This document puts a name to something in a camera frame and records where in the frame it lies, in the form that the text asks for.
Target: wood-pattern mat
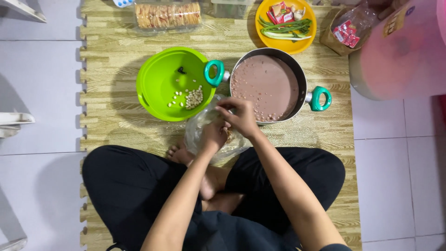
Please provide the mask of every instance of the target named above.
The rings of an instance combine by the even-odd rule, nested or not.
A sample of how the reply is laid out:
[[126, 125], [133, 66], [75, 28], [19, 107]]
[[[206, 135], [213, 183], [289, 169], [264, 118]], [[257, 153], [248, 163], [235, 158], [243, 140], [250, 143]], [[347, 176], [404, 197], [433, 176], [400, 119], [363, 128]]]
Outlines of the wood-pattern mat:
[[[345, 165], [346, 179], [341, 193], [328, 213], [354, 251], [361, 250], [359, 204], [356, 184], [353, 123], [347, 57], [339, 57], [319, 43], [319, 34], [332, 17], [329, 2], [314, 6], [318, 33], [313, 44], [294, 55], [308, 79], [309, 90], [316, 85], [329, 89], [331, 107], [324, 112], [311, 112], [308, 105], [292, 121], [268, 125], [262, 130], [275, 146], [319, 147], [338, 156]], [[81, 82], [87, 89], [80, 102], [87, 106], [80, 124], [87, 128], [81, 138], [82, 150], [116, 144], [141, 149], [163, 156], [169, 145], [184, 135], [185, 122], [165, 122], [152, 117], [139, 104], [135, 80], [140, 66], [152, 55], [173, 46], [187, 46], [203, 53], [209, 60], [220, 59], [227, 70], [246, 52], [262, 46], [255, 33], [254, 16], [258, 4], [248, 9], [247, 20], [215, 19], [212, 5], [204, 3], [203, 28], [192, 33], [155, 37], [137, 33], [132, 8], [117, 8], [111, 0], [85, 0], [81, 7], [87, 24], [80, 27], [86, 47], [80, 57], [87, 67], [81, 70]], [[228, 94], [222, 84], [219, 93]], [[220, 163], [229, 167], [234, 159]], [[87, 192], [81, 186], [81, 197]], [[96, 213], [91, 201], [81, 208], [80, 220], [87, 220], [81, 232], [81, 245], [88, 251], [104, 251], [112, 244], [111, 236]]]

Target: cooking pot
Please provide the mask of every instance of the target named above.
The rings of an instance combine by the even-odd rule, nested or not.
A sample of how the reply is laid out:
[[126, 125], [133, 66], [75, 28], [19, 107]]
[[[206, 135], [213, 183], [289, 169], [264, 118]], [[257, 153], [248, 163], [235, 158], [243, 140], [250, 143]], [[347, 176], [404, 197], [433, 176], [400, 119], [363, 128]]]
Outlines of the cooking pot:
[[[330, 104], [331, 104], [330, 92], [326, 88], [321, 87], [321, 86], [316, 86], [312, 92], [309, 92], [307, 90], [307, 81], [306, 81], [305, 73], [302, 70], [299, 63], [291, 55], [289, 55], [288, 53], [286, 53], [282, 50], [279, 50], [279, 49], [259, 48], [259, 49], [255, 49], [255, 50], [248, 52], [247, 54], [245, 54], [242, 58], [240, 58], [238, 60], [238, 62], [234, 66], [234, 69], [232, 70], [232, 73], [229, 73], [228, 71], [224, 70], [224, 64], [222, 61], [211, 60], [204, 67], [205, 79], [210, 85], [212, 85], [214, 87], [218, 86], [221, 81], [227, 82], [230, 79], [231, 75], [234, 73], [235, 69], [245, 59], [250, 58], [252, 56], [257, 56], [257, 55], [267, 55], [267, 56], [275, 57], [275, 58], [280, 59], [283, 62], [285, 62], [293, 70], [293, 73], [297, 79], [297, 84], [299, 86], [299, 94], [298, 94], [299, 96], [297, 97], [296, 106], [294, 107], [293, 111], [287, 117], [285, 117], [285, 119], [282, 119], [280, 121], [269, 121], [269, 122], [268, 121], [257, 121], [257, 124], [267, 125], [267, 124], [271, 124], [271, 123], [287, 121], [287, 120], [291, 119], [292, 117], [294, 117], [296, 114], [298, 114], [305, 103], [308, 103], [310, 105], [311, 110], [315, 111], [315, 112], [323, 111], [330, 106]], [[211, 78], [209, 76], [209, 70], [213, 66], [217, 67], [217, 74], [214, 78]], [[319, 103], [319, 99], [322, 94], [325, 96], [325, 104], [324, 105], [320, 105], [320, 103]]]

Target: yellow plate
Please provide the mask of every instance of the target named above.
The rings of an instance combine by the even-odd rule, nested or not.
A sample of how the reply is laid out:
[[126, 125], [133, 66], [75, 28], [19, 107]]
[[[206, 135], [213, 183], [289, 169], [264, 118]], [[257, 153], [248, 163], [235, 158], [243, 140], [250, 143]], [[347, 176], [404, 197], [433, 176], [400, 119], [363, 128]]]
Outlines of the yellow plate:
[[264, 0], [259, 8], [257, 9], [256, 13], [256, 30], [257, 34], [259, 34], [260, 39], [262, 42], [271, 48], [276, 48], [279, 50], [283, 50], [284, 52], [287, 52], [289, 54], [296, 54], [299, 52], [302, 52], [306, 48], [310, 46], [310, 44], [313, 42], [314, 37], [316, 36], [316, 17], [314, 16], [314, 12], [311, 9], [310, 5], [305, 2], [304, 0], [285, 0], [285, 4], [287, 7], [291, 7], [294, 5], [296, 10], [303, 9], [305, 7], [305, 15], [302, 19], [308, 18], [311, 21], [313, 21], [310, 25], [310, 32], [308, 33], [308, 36], [311, 36], [311, 38], [296, 41], [293, 43], [291, 40], [281, 40], [281, 39], [273, 39], [264, 36], [260, 30], [263, 28], [262, 25], [259, 24], [257, 20], [259, 20], [259, 16], [261, 16], [265, 21], [271, 22], [269, 17], [266, 15], [266, 12], [270, 10], [271, 5], [279, 4], [282, 1], [280, 0]]

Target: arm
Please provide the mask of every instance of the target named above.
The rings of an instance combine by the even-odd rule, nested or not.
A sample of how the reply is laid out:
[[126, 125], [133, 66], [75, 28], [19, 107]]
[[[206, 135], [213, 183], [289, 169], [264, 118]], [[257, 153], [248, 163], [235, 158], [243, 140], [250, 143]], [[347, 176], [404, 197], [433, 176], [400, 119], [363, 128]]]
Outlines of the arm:
[[202, 149], [161, 208], [144, 240], [141, 251], [180, 251], [182, 249], [201, 180], [212, 156], [227, 140], [226, 131], [222, 130], [225, 126], [230, 125], [221, 121], [211, 123], [203, 129]]
[[[308, 185], [286, 162], [256, 125], [252, 104], [236, 98], [218, 103], [216, 109], [253, 144], [271, 186], [305, 249], [321, 248], [344, 240]], [[235, 107], [236, 115], [225, 108]]]

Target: hand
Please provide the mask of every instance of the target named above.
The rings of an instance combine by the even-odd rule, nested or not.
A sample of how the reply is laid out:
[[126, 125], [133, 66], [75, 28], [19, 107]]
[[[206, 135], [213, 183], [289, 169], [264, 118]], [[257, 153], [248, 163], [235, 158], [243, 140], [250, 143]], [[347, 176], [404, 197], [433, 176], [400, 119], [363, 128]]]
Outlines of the hand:
[[[228, 109], [236, 108], [236, 114], [231, 114]], [[254, 117], [254, 108], [252, 102], [241, 100], [234, 97], [221, 100], [215, 107], [223, 118], [229, 122], [232, 127], [237, 129], [244, 137], [250, 138], [260, 131]]]
[[227, 129], [231, 125], [219, 118], [217, 121], [203, 127], [201, 135], [202, 150], [215, 154], [227, 141]]

